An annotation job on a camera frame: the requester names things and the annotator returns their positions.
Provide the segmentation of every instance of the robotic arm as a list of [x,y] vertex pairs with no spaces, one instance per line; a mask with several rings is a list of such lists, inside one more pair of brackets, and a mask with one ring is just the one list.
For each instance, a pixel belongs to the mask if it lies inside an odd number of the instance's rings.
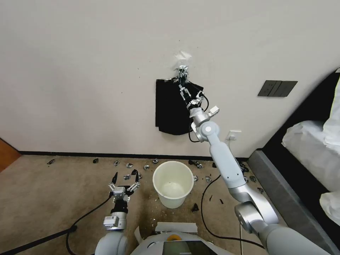
[[[186,72],[186,69],[180,67],[179,77],[183,71]],[[197,102],[203,101],[204,95],[200,95],[203,92],[189,100],[191,96],[185,95],[183,80],[180,92],[193,119],[192,130],[200,142],[210,143],[210,154],[230,194],[240,202],[235,207],[235,213],[242,227],[248,233],[257,235],[269,254],[329,254],[295,230],[277,224],[278,217],[268,200],[247,185],[229,147],[218,138],[219,126],[210,119],[219,112],[219,108],[214,106],[205,113],[197,107]]]

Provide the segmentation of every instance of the bed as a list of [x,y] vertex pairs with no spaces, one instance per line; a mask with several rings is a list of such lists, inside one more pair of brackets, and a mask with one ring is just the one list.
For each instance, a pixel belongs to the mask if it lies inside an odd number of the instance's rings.
[[282,145],[330,192],[340,189],[340,146],[325,143],[323,122],[306,120],[287,129]]
[[340,254],[340,226],[319,200],[340,188],[340,151],[324,143],[322,126],[338,80],[335,71],[328,75],[248,160],[287,225],[330,254]]

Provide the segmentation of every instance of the power cord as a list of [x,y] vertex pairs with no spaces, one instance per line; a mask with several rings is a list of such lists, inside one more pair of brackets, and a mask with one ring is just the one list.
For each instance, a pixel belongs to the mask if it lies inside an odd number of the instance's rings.
[[215,180],[213,180],[211,183],[209,183],[208,186],[205,188],[203,194],[202,194],[202,199],[201,199],[201,216],[202,216],[202,221],[203,221],[203,224],[204,224],[204,226],[205,226],[205,229],[206,229],[212,236],[217,237],[217,238],[219,238],[219,239],[227,239],[227,240],[236,240],[236,241],[246,242],[246,243],[250,243],[250,244],[256,245],[256,246],[258,246],[258,247],[264,249],[264,247],[263,247],[261,244],[258,244],[258,243],[256,243],[256,242],[253,242],[253,241],[250,241],[250,240],[246,240],[246,239],[242,239],[242,238],[238,238],[238,237],[222,237],[222,236],[218,236],[218,235],[212,233],[212,232],[208,229],[208,227],[206,226],[205,221],[204,221],[204,217],[203,217],[203,198],[204,198],[204,194],[205,194],[206,190],[209,188],[209,186],[210,186],[211,184],[213,184],[215,181],[217,181],[220,177],[221,177],[221,175],[219,175]]
[[209,108],[209,100],[208,100],[208,98],[204,95],[204,94],[202,94],[202,96],[205,98],[205,100],[206,100],[206,108],[205,108],[205,110],[204,111],[206,111],[206,110],[208,110],[208,108]]
[[188,132],[189,139],[190,139],[191,142],[199,142],[199,140],[193,141],[193,140],[191,139],[191,135],[190,135],[191,132],[192,132],[192,129],[191,129],[191,120],[189,119],[189,132]]
[[[95,210],[97,210],[99,207],[103,206],[106,202],[108,202],[108,201],[110,200],[110,198],[112,197],[112,195],[113,195],[112,192],[110,192],[109,197],[108,197],[104,202],[102,202],[102,203],[101,203],[100,205],[98,205],[96,208],[94,208],[94,209],[92,209],[91,211],[89,211],[87,214],[84,214],[84,215],[81,216],[79,219],[77,219],[77,220],[72,224],[71,227],[75,226],[81,219],[83,219],[83,218],[86,217],[87,215],[93,213],[93,212],[94,212]],[[70,235],[70,233],[68,232],[68,233],[66,234],[66,249],[67,249],[67,251],[68,251],[69,254],[71,254],[71,255],[77,255],[77,254],[75,254],[75,253],[71,250],[71,248],[70,248],[70,244],[68,243],[69,235]]]

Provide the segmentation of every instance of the plastic bucket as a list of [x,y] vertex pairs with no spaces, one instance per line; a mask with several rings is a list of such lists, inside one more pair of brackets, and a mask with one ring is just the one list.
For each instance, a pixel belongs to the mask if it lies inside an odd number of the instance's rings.
[[152,182],[161,203],[173,209],[183,204],[194,186],[194,177],[185,164],[168,161],[156,168]]

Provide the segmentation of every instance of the white tape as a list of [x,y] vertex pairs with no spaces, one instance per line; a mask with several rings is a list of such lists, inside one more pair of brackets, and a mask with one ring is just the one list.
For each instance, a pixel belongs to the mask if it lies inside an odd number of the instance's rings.
[[172,69],[177,70],[178,67],[181,65],[190,66],[191,58],[192,56],[185,51],[178,52],[177,54],[175,54],[175,62]]

